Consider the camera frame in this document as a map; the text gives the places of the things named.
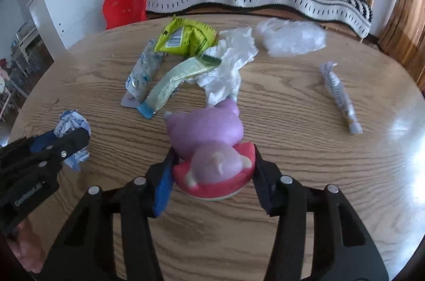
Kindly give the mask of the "person's left hand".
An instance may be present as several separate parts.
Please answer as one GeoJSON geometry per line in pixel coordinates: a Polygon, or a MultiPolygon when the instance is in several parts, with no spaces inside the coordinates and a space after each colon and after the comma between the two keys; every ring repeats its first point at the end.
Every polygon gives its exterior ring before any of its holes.
{"type": "Polygon", "coordinates": [[[45,252],[29,218],[25,218],[16,227],[15,233],[16,236],[12,240],[6,240],[9,248],[27,272],[40,273],[45,261],[45,252]]]}

